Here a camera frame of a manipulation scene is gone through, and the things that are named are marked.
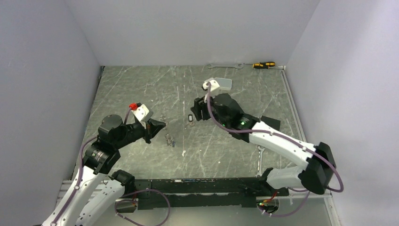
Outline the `black tag key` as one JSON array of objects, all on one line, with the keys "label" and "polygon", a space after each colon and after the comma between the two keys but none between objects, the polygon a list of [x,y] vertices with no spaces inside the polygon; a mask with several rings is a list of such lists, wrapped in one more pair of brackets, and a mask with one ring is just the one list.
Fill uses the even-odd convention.
[{"label": "black tag key", "polygon": [[194,126],[194,116],[192,114],[188,114],[188,125],[189,126]]}]

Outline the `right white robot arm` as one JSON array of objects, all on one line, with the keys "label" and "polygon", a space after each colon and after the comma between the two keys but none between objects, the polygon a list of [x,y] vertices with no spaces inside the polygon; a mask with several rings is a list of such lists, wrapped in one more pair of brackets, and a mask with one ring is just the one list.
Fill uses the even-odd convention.
[{"label": "right white robot arm", "polygon": [[303,187],[323,194],[336,173],[336,164],[329,145],[318,145],[290,137],[268,124],[267,117],[256,118],[244,113],[240,105],[228,94],[219,94],[206,100],[194,99],[191,112],[197,121],[212,119],[233,138],[264,147],[289,159],[294,167],[267,168],[260,175],[259,189],[271,195],[277,189]]}]

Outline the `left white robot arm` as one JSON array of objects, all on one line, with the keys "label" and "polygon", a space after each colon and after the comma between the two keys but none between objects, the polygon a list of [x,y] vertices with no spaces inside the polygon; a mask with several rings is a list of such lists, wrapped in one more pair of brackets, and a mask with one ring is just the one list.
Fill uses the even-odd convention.
[{"label": "left white robot arm", "polygon": [[148,117],[135,118],[132,124],[125,123],[119,115],[104,117],[98,135],[89,139],[91,146],[80,150],[79,169],[71,186],[42,225],[91,226],[116,199],[132,196],[136,191],[135,177],[123,170],[114,172],[98,194],[93,192],[109,176],[121,148],[139,139],[149,144],[165,126]]}]

